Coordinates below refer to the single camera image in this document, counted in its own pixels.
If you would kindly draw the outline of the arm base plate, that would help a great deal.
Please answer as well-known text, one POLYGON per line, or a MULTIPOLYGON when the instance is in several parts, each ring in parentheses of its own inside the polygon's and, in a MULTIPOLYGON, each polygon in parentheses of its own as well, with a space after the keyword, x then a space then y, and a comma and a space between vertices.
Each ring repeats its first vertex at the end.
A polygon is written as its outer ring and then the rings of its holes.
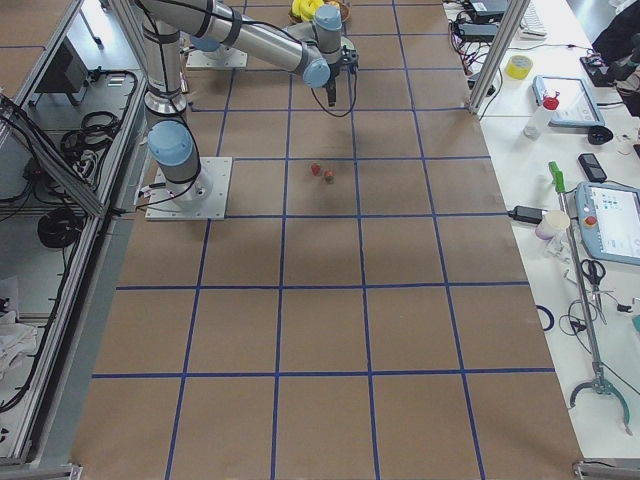
POLYGON ((211 54, 196 50, 192 46, 187 55, 186 68, 188 70, 244 69, 247 61, 248 55, 235 48, 231 48, 227 53, 211 54))
POLYGON ((151 206, 146 208, 148 221, 223 220, 232 176, 231 157, 202 157, 201 172, 195 184, 179 196, 188 186, 167 182, 161 170, 154 181, 164 186, 153 189, 151 206))

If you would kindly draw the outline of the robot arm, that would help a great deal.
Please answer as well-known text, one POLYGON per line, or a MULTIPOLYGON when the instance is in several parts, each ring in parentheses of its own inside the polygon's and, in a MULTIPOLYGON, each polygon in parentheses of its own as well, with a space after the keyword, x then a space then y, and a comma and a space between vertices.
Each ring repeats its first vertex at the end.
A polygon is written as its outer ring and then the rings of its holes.
POLYGON ((206 196, 211 180, 204 171, 186 121, 181 90, 180 38, 229 47, 300 76, 311 89, 322 88, 336 101, 342 69, 355 73, 358 53, 342 34, 340 11, 322 4, 310 20, 287 28, 254 20, 217 1, 140 1, 148 82, 144 101, 149 125, 147 145, 172 201, 206 196))
POLYGON ((219 52, 220 54, 222 54, 222 53, 227 53, 228 51, 231 50, 230 47, 225 46, 224 44, 220 43, 218 40, 208 36, 196 37, 194 35, 191 35, 190 41, 192 46, 196 50, 200 50, 205 53, 214 54, 216 52, 219 52))

